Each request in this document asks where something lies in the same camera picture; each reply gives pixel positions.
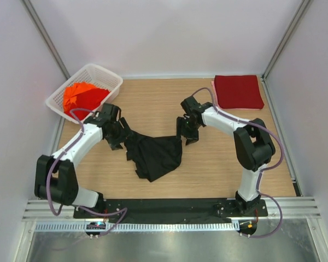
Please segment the black t-shirt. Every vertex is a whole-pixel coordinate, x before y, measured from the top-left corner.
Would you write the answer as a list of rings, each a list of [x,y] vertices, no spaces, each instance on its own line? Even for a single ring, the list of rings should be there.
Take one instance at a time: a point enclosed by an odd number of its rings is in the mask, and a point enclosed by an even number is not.
[[[151,137],[132,132],[124,145],[126,158],[135,163],[137,176],[149,182],[154,182],[181,165],[183,149],[179,136]]]

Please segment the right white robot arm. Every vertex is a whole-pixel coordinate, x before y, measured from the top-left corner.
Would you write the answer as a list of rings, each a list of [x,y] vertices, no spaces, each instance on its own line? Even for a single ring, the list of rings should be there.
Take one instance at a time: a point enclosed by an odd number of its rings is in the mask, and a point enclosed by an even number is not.
[[[177,131],[186,139],[186,145],[197,142],[198,129],[205,126],[214,127],[233,138],[237,160],[242,166],[242,180],[235,194],[235,209],[241,216],[250,215],[261,198],[256,189],[259,172],[276,152],[265,123],[259,118],[250,121],[236,117],[211,102],[200,104],[194,96],[189,96],[180,104],[185,114],[177,118]]]

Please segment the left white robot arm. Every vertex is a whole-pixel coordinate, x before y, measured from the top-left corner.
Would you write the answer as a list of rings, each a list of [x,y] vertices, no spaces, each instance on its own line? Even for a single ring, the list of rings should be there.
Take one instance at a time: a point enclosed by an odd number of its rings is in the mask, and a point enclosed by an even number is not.
[[[41,155],[38,158],[34,194],[46,199],[56,216],[61,211],[55,210],[54,203],[74,206],[86,211],[92,218],[100,218],[106,209],[103,194],[79,186],[76,167],[102,140],[106,140],[112,150],[121,149],[132,131],[121,117],[121,109],[108,103],[79,124],[80,130],[61,149],[50,156]]]

